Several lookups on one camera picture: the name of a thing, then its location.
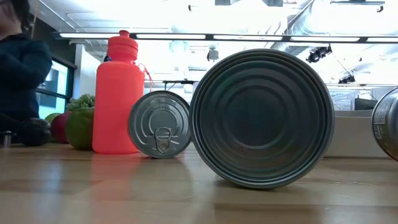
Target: can lid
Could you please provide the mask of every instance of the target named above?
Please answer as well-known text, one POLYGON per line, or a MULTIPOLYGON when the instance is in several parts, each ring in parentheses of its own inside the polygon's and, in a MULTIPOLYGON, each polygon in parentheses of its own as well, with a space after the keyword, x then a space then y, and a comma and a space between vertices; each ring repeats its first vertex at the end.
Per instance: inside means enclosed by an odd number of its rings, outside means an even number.
POLYGON ((285 52, 246 50, 213 66, 190 106, 193 143, 223 178, 252 188, 292 183, 322 158, 334 110, 319 75, 285 52))
POLYGON ((112 60, 124 58, 135 61, 138 56, 138 43, 130 38, 128 31, 121 30, 119 31, 119 36, 109 38, 108 56, 112 60))
POLYGON ((129 135, 137 148, 153 158, 171 158, 191 142, 189 105, 169 91, 153 91, 132 107, 129 135))

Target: red apple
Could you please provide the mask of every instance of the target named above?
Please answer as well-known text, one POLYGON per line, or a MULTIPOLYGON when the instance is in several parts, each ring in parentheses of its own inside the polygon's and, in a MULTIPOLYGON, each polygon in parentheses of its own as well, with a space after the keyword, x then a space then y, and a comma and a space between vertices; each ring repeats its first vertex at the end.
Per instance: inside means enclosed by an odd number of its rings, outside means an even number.
POLYGON ((65 126, 67 120, 71 115, 71 111, 66 111, 63 114, 56 116, 51 122, 51 135, 59 143, 68 144, 67 136, 65 134, 65 126))

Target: metal can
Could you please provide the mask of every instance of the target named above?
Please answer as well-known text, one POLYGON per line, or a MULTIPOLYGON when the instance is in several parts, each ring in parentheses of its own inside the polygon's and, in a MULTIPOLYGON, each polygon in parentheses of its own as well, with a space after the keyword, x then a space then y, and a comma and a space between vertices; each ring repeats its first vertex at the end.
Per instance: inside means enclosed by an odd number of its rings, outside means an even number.
POLYGON ((372 113, 373 136, 380 148, 398 161, 398 88, 385 94, 372 113))
POLYGON ((271 189, 303 177, 328 149, 335 115, 329 92, 309 65, 278 50, 231 55, 193 94, 195 147, 218 175, 271 189))
POLYGON ((191 142, 189 105, 169 91, 153 91, 132 107, 129 135, 144 154, 166 159, 181 153, 191 142))

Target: red water bottle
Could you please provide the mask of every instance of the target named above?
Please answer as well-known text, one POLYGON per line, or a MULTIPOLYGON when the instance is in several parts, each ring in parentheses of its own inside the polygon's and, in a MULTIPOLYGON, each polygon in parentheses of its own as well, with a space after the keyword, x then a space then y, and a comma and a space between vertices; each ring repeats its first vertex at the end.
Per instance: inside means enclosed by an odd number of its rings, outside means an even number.
POLYGON ((127 121, 132 106, 144 94, 145 75, 135 64, 138 43, 121 30, 108 41, 110 61, 97 69, 93 149, 102 154, 137 152, 127 121))

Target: wooden surface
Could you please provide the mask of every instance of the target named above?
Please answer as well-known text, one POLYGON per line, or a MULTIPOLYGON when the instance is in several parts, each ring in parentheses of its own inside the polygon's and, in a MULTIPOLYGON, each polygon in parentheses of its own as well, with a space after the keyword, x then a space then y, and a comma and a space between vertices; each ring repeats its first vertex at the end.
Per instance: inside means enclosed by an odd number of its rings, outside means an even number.
POLYGON ((0 219, 77 223, 398 223, 398 162, 325 159, 276 190, 215 175, 190 146, 175 159, 70 146, 0 150, 0 219))

